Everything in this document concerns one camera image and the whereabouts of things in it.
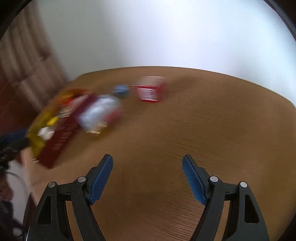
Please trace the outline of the beige floral curtain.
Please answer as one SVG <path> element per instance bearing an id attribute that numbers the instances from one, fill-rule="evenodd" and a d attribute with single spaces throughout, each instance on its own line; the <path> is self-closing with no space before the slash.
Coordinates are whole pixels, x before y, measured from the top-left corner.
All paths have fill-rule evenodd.
<path id="1" fill-rule="evenodd" d="M 1 68 L 35 111 L 43 109 L 68 82 L 53 53 L 37 1 L 28 3 L 1 38 Z"/>

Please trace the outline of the red box with barcode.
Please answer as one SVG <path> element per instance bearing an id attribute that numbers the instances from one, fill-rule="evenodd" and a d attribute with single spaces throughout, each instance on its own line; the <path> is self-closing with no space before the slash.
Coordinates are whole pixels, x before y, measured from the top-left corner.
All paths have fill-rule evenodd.
<path id="1" fill-rule="evenodd" d="M 132 87 L 141 101 L 160 102 L 165 95 L 166 78 L 162 76 L 143 76 Z"/>

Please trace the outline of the clear plastic case with label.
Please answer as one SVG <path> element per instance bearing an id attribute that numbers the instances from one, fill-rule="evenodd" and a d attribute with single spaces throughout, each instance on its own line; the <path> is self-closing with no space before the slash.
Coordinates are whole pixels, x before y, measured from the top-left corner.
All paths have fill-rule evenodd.
<path id="1" fill-rule="evenodd" d="M 78 123 L 86 132 L 94 127 L 104 115 L 118 108 L 121 108 L 119 98 L 107 94 L 100 95 L 86 110 L 78 115 Z"/>

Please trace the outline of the gold tin tray red rim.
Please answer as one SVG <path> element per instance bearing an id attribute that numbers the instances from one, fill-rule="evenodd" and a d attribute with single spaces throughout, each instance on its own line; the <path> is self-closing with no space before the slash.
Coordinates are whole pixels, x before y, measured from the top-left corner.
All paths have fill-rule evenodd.
<path id="1" fill-rule="evenodd" d="M 27 131 L 33 160 L 53 168 L 63 149 L 81 129 L 78 115 L 92 104 L 97 95 L 88 89 L 69 89 L 57 97 L 37 116 Z M 50 126 L 53 137 L 44 141 L 38 136 L 41 128 Z"/>

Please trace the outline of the gold base clear red box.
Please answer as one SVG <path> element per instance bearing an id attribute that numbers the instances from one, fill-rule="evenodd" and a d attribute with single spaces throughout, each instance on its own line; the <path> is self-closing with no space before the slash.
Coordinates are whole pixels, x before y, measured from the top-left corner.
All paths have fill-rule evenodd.
<path id="1" fill-rule="evenodd" d="M 110 124 L 114 123 L 123 115 L 123 110 L 121 108 L 112 110 L 103 116 L 101 120 L 98 121 L 90 130 L 86 131 L 87 133 L 100 134 L 105 128 Z"/>

